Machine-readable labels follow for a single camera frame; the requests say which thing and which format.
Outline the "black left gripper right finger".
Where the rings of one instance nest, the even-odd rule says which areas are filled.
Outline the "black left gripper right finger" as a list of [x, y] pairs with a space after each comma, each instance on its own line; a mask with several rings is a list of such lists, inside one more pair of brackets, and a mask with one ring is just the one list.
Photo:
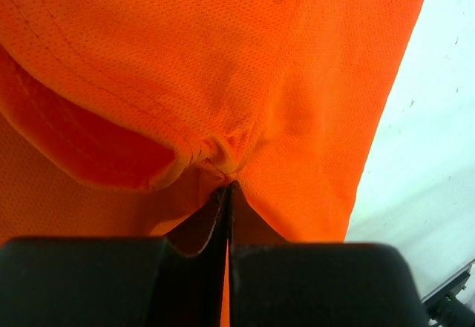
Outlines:
[[229, 186], [232, 326], [426, 326], [410, 269], [378, 243], [292, 243]]

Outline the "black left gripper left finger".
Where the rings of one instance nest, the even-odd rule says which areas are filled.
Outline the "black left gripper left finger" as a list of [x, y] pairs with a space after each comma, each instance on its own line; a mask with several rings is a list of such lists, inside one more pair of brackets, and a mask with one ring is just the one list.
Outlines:
[[3, 326], [218, 326], [227, 190], [163, 237], [17, 237], [1, 247]]

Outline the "orange t shirt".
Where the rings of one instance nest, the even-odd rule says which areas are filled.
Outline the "orange t shirt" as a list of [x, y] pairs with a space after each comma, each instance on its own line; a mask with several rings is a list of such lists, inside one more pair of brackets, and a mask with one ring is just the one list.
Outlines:
[[424, 0], [1, 0], [1, 247], [163, 237], [229, 186], [346, 243]]

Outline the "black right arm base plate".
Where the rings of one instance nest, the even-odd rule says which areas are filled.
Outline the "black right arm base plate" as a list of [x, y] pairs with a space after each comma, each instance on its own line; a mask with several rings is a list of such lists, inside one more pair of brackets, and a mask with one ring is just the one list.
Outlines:
[[474, 311], [457, 298], [467, 288], [472, 265], [465, 266], [422, 300], [428, 326], [474, 326]]

